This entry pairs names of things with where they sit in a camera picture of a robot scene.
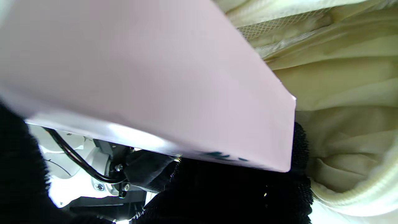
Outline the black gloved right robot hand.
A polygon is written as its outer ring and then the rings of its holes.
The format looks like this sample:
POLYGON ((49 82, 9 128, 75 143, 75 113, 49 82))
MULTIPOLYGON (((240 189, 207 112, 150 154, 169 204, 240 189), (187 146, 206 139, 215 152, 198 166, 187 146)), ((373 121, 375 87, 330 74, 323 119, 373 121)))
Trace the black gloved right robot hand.
POLYGON ((177 159, 175 156, 142 149, 126 156, 123 173, 133 186, 151 193, 159 193, 169 183, 177 159))

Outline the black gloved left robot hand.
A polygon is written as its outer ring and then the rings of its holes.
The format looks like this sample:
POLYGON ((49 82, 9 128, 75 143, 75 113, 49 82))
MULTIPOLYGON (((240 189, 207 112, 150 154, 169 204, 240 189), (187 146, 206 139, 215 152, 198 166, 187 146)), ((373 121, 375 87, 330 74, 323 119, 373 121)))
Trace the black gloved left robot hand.
MULTIPOLYGON (((291 169, 280 173, 183 158, 134 224, 310 224, 308 141, 295 123, 291 169)), ((47 167, 24 120, 1 105, 1 223, 110 224, 59 209, 47 167)))

